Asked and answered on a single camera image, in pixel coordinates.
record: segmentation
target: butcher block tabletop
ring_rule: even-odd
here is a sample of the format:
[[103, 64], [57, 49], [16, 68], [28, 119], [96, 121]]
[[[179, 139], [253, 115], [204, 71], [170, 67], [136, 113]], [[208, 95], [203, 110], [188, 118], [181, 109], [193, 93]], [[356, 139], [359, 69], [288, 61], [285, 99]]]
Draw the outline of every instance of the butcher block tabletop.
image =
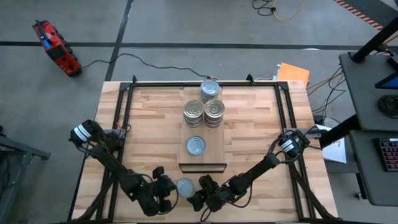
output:
[[[95, 120], [103, 129], [111, 129], [120, 82], [105, 82]], [[187, 177], [200, 190], [198, 179], [205, 174], [183, 174], [178, 166], [182, 138], [184, 88], [197, 87], [135, 87], [126, 136], [123, 164], [137, 173], [152, 175], [152, 170], [163, 166], [173, 182]], [[298, 128], [311, 128], [312, 112], [302, 82], [289, 82], [290, 96]], [[284, 92], [281, 91], [285, 117], [290, 127]], [[224, 111], [224, 160], [228, 164], [223, 174], [211, 174], [222, 184], [233, 175], [248, 171], [261, 161], [271, 142], [282, 133], [275, 89], [271, 86], [225, 86], [222, 89]], [[122, 104], [120, 123], [125, 103]], [[311, 139], [313, 146], [319, 146]], [[304, 152], [310, 187], [319, 201], [334, 216], [338, 216], [322, 152], [306, 148]], [[96, 159], [84, 163], [72, 218], [78, 218], [97, 196], [101, 188], [104, 167]], [[246, 208], [226, 204], [212, 213], [209, 222], [276, 222], [297, 221], [289, 168], [279, 165], [253, 182], [252, 200]], [[105, 201], [103, 216], [107, 217], [111, 189]], [[245, 204], [246, 194], [237, 204]], [[300, 192], [304, 215], [308, 208], [304, 193]], [[175, 201], [175, 191], [168, 197]], [[185, 198], [166, 215], [147, 217], [138, 202], [131, 202], [119, 189], [114, 222], [199, 222], [202, 211], [194, 212]]]

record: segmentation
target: orange folder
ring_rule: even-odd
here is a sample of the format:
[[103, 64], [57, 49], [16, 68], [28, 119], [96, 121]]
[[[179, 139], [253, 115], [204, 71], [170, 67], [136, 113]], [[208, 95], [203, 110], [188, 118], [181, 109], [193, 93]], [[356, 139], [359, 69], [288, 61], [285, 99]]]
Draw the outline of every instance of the orange folder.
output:
[[299, 68], [293, 65], [289, 65], [287, 63], [282, 63], [280, 65], [279, 73], [277, 76], [277, 80], [301, 80], [304, 82], [304, 86], [307, 87], [308, 79], [310, 78], [310, 71]]

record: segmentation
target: tin can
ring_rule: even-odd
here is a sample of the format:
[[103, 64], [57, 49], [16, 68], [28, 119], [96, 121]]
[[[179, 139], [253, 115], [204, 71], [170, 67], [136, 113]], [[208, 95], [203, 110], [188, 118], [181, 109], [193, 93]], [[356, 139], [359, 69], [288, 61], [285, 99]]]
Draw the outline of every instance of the tin can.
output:
[[209, 128], [217, 128], [224, 116], [224, 103], [221, 102], [220, 100], [209, 100], [205, 104], [205, 109], [204, 109], [204, 117], [205, 117], [205, 123]]
[[191, 128], [200, 126], [203, 117], [203, 105], [198, 100], [189, 100], [184, 104], [184, 120]]
[[206, 143], [200, 136], [192, 136], [187, 141], [187, 151], [193, 156], [200, 156], [205, 152]]
[[215, 80], [205, 80], [200, 85], [200, 96], [203, 102], [215, 99], [218, 96], [220, 86]]
[[187, 198], [191, 197], [195, 193], [195, 186], [193, 185], [192, 180], [184, 177], [178, 180], [177, 190], [181, 197]]

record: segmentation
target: black floor stripe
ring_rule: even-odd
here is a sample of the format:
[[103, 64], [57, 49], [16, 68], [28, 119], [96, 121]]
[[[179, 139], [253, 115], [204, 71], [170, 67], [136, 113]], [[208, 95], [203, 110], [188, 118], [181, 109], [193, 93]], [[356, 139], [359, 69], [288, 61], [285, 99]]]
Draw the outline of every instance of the black floor stripe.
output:
[[398, 11], [380, 0], [344, 0], [344, 2], [383, 27], [398, 16]]
[[[119, 29], [119, 33], [118, 33], [118, 38], [116, 38], [116, 44], [114, 46], [110, 61], [115, 60], [116, 57], [118, 56], [120, 46], [121, 46], [121, 43], [123, 40], [124, 31], [126, 30], [127, 21], [129, 20], [129, 13], [130, 13], [130, 9], [132, 6], [132, 2], [133, 2], [133, 0], [128, 0], [126, 9], [124, 10], [122, 23], [120, 24], [120, 29]], [[106, 71], [105, 81], [112, 80], [112, 75], [113, 75], [113, 70], [114, 70], [115, 64], [116, 64], [116, 62], [109, 64], [108, 70]]]
[[302, 45], [302, 44], [195, 44], [195, 43], [122, 43], [121, 47], [168, 49], [278, 49], [278, 50], [359, 50], [362, 45]]
[[[68, 42], [71, 47], [114, 47], [115, 43], [112, 42]], [[31, 41], [0, 41], [0, 46], [25, 46], [36, 47], [42, 46], [40, 42]]]

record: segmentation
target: white paper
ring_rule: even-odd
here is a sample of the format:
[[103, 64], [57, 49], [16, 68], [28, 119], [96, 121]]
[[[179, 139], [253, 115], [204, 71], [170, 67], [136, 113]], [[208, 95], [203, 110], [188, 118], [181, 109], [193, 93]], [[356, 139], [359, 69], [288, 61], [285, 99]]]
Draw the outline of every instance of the white paper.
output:
[[[329, 127], [322, 125], [317, 125], [319, 129], [331, 130]], [[344, 143], [344, 138], [335, 141], [333, 144], [322, 149], [322, 154], [324, 159], [328, 159], [335, 162], [347, 163], [346, 158], [346, 146]]]

